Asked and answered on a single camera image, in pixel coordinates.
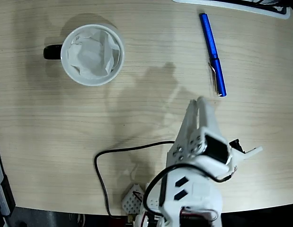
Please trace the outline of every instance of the black floor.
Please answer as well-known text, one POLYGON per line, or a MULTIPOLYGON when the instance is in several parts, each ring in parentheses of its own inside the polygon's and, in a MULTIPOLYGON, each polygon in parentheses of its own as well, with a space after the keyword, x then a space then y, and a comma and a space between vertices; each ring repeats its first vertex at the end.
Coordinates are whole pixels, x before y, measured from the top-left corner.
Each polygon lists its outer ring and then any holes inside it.
MULTIPOLYGON (((9 227, 81 227, 78 215, 43 210, 15 208, 7 218, 9 227)), ((85 227, 125 227, 126 218, 111 220, 108 216, 85 215, 85 227)), ((293 204, 262 210, 223 213, 223 227, 293 226, 293 204)))

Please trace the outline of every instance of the wire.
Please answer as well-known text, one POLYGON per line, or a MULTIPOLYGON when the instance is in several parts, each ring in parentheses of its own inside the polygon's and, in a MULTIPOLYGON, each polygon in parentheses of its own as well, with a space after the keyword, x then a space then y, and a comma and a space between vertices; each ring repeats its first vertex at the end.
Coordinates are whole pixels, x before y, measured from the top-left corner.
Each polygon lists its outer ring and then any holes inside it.
POLYGON ((255 2, 256 4, 260 4, 261 2, 263 2, 264 0, 260 0, 260 1, 257 1, 255 2))
POLYGON ((146 211, 143 212, 143 216, 142 216, 142 219, 141 219, 140 227, 143 227, 144 220, 145 220, 145 216, 146 216, 146 211))
POLYGON ((105 208, 107 210, 107 214, 109 215, 109 217, 111 218, 115 218, 115 219, 120 219, 118 217, 114 217, 111 213, 110 213, 110 209, 109 209, 109 202, 108 202, 108 194, 107 194, 107 190, 105 188, 103 179, 101 177, 99 168, 98 168, 98 164, 97 164, 97 159, 104 154, 108 154, 108 153, 116 153, 116 152, 123 152, 123 151, 131 151, 131 150, 140 150, 140 149, 144 149, 144 148, 150 148, 150 147, 155 147, 158 145, 163 145, 163 144, 173 144, 174 141, 161 141, 161 142, 157 142, 157 143, 152 143, 152 144, 147 144, 147 145, 143 145, 143 146, 139 146, 139 147, 131 147, 131 148, 121 148, 121 149, 112 149, 112 150, 104 150, 99 152, 98 154, 96 154, 95 158, 94 158, 94 166, 95 166, 95 170, 98 176, 98 179, 100 181, 101 184, 101 188, 104 194, 104 202, 105 202, 105 208))
POLYGON ((246 1, 246 0, 211 0, 211 1, 221 1, 221 2, 227 2, 227 3, 232 3, 232 4, 238 4, 242 6, 249 6, 249 7, 257 7, 257 8, 266 8, 266 7, 284 7, 286 6, 282 1, 273 3, 273 4, 261 4, 261 0, 258 2, 251 2, 251 1, 246 1))
POLYGON ((137 191, 133 191, 133 195, 137 198, 137 200, 139 200, 140 202, 142 202, 142 199, 139 197, 139 195, 143 196, 140 192, 137 191))
POLYGON ((157 216, 162 216, 162 214, 158 213, 158 212, 155 212, 153 210, 151 210, 149 208, 149 206, 147 205, 147 198, 151 192, 151 190, 153 189, 153 187, 163 178, 165 177, 168 173, 170 173, 171 171, 175 170, 175 169, 178 169, 178 168, 192 168, 192 169, 195 169, 195 170, 198 170, 200 171, 202 174, 204 174, 205 176, 211 178, 213 181, 217 182, 217 183, 222 183, 222 182, 225 182, 225 181, 228 181, 232 175, 228 175, 226 176, 225 178, 223 179, 218 179, 218 178, 215 178, 213 175, 211 175, 210 173, 206 172, 205 170, 197 167, 197 166, 194 166, 192 164, 188 164, 188 163, 179 163, 179 164, 175 164, 175 165, 172 165, 172 166, 168 166, 166 167, 165 169, 163 169, 149 184, 149 186, 146 188, 145 190, 145 193, 144 193, 144 196, 143 196, 143 206, 144 208, 152 215, 157 215, 157 216))

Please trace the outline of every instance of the black mug handle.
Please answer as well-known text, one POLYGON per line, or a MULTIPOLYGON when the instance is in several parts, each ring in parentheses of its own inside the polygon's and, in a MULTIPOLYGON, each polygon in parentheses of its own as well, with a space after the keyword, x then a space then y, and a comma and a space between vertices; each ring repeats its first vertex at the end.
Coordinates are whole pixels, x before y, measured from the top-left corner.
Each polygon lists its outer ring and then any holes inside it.
POLYGON ((43 49, 43 57, 47 60, 60 60, 62 44, 49 45, 43 49))

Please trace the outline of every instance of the mug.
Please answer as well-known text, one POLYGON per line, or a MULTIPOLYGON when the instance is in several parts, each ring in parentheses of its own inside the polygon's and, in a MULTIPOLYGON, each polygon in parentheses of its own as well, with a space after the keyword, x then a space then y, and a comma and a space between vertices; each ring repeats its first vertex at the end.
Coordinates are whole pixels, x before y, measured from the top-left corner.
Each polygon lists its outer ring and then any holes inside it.
POLYGON ((112 25, 109 24, 92 24, 92 25, 84 25, 73 30, 64 40, 63 44, 50 45, 44 48, 43 57, 47 60, 61 60, 64 71, 79 84, 86 86, 100 86, 110 82, 114 79, 118 73, 120 72, 123 63, 124 63, 124 42, 119 31, 112 25), (103 76, 98 79, 87 79, 81 76, 73 66, 68 63, 68 49, 71 46, 73 39, 86 28, 97 28, 103 29, 108 32, 113 38, 115 38, 116 42, 120 47, 120 57, 119 62, 116 67, 106 76, 103 76))

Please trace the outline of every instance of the black cable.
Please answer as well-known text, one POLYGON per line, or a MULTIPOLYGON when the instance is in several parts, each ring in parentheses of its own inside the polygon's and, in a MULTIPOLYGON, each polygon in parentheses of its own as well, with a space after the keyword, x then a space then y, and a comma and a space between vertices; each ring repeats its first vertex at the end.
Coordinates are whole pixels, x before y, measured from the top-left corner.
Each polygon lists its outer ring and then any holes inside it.
POLYGON ((256 4, 260 4, 261 2, 263 2, 264 0, 260 0, 260 1, 257 1, 255 2, 256 4))
POLYGON ((143 146, 139 146, 139 147, 105 150, 105 151, 101 151, 98 154, 96 154, 96 156, 94 158, 95 170, 96 170, 97 176, 99 178, 99 181, 100 181, 100 184, 101 184, 101 187, 102 187, 102 191, 103 191, 103 194, 104 194, 105 207, 106 207, 106 210, 107 210, 107 213, 108 213, 109 217, 118 218, 118 217, 114 217, 110 213, 107 190, 105 188, 105 185, 104 185, 103 179, 101 177, 101 174, 99 172, 99 168, 98 168, 98 164, 97 164, 98 157, 100 157, 101 155, 107 154, 107 153, 116 153, 116 152, 131 151, 131 150, 140 150, 140 149, 150 148, 150 147, 154 147, 154 146, 158 146, 158 145, 162 145, 162 144, 173 144, 173 143, 174 143, 174 141, 161 141, 161 142, 147 144, 147 145, 143 145, 143 146))
POLYGON ((166 167, 165 169, 163 169, 151 182, 150 184, 148 185, 148 187, 146 188, 145 190, 145 193, 144 193, 144 196, 143 196, 143 206, 144 208, 149 212, 151 213, 152 215, 157 215, 157 216, 162 216, 162 214, 158 213, 158 212, 155 212, 153 210, 151 210, 148 205, 147 205, 147 197, 149 196, 150 192, 152 191, 153 187, 163 178, 165 177, 168 173, 170 173, 171 171, 175 170, 175 169, 178 169, 178 168, 192 168, 192 169, 195 169, 195 170, 198 170, 200 171, 202 174, 204 174, 205 176, 211 178, 213 181, 217 182, 217 183, 222 183, 222 182, 225 182, 227 180, 229 180, 232 175, 228 175, 226 176, 225 178, 223 179, 217 179, 215 178, 213 175, 211 175, 210 173, 206 172, 205 170, 197 167, 197 166, 194 166, 192 164, 188 164, 188 163, 179 163, 179 164, 175 164, 175 165, 172 165, 172 166, 168 166, 166 167))
POLYGON ((252 2, 252 1, 245 1, 245 0, 211 0, 211 1, 220 1, 220 2, 227 2, 227 3, 232 3, 232 4, 237 4, 237 5, 242 5, 242 6, 249 6, 249 7, 256 7, 256 8, 271 8, 271 7, 286 7, 286 5, 283 2, 283 0, 272 3, 272 4, 261 4, 261 0, 258 2, 252 2))

